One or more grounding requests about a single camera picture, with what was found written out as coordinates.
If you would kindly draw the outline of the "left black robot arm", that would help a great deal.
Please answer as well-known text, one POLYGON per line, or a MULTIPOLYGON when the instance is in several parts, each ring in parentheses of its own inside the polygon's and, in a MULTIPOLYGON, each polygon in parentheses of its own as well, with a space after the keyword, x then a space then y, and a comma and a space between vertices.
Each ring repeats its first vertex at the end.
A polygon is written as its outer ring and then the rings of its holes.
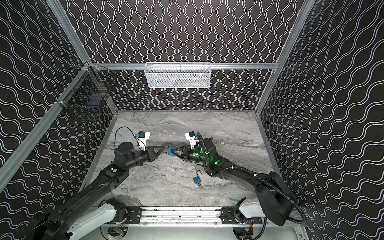
POLYGON ((164 149, 164 146, 150 146, 145 151, 137 151, 131 142, 121 143, 114 150, 114 161, 101 170, 93 182, 62 206, 46 214, 36 214, 22 238, 78 240, 105 223, 124 223, 127 220, 125 205, 117 200, 108 200, 90 214, 84 213, 117 188, 130 175, 130 169, 153 162, 164 149))

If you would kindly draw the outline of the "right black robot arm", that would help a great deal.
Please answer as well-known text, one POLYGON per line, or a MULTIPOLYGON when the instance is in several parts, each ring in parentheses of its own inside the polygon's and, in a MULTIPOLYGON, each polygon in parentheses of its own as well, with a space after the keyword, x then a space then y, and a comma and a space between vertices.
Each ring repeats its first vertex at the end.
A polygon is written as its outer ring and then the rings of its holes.
POLYGON ((173 148, 169 154, 185 162, 201 163, 210 177, 235 182, 254 192, 265 217, 274 224, 282 226, 286 221, 301 222, 290 217, 293 209, 298 208, 297 198, 279 174, 257 173, 236 165, 217 153, 213 139, 202 139, 195 147, 173 148))

